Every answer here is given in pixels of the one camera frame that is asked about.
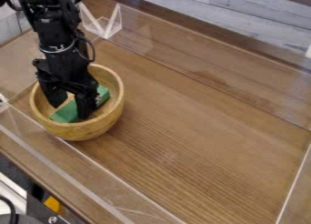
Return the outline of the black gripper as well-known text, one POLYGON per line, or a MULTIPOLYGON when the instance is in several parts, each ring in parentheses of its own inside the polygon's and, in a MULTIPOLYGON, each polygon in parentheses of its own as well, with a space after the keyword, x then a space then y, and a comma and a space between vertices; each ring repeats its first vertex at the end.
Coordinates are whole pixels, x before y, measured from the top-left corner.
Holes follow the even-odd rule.
POLYGON ((98 107, 99 82, 88 72, 94 59, 87 40, 42 42, 44 59, 35 59, 36 77, 48 103, 58 108, 75 94, 78 117, 87 119, 98 107))

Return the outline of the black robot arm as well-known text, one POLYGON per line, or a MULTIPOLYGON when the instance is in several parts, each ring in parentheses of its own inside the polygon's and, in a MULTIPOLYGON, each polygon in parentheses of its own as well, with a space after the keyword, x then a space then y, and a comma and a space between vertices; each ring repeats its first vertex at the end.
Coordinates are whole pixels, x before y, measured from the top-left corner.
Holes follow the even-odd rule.
POLYGON ((34 66, 48 103, 59 107, 74 95, 78 116, 86 119, 98 106, 99 82, 88 72, 96 52, 79 29, 80 1, 0 0, 0 6, 8 5, 22 11, 38 33, 39 50, 44 57, 34 61, 34 66))

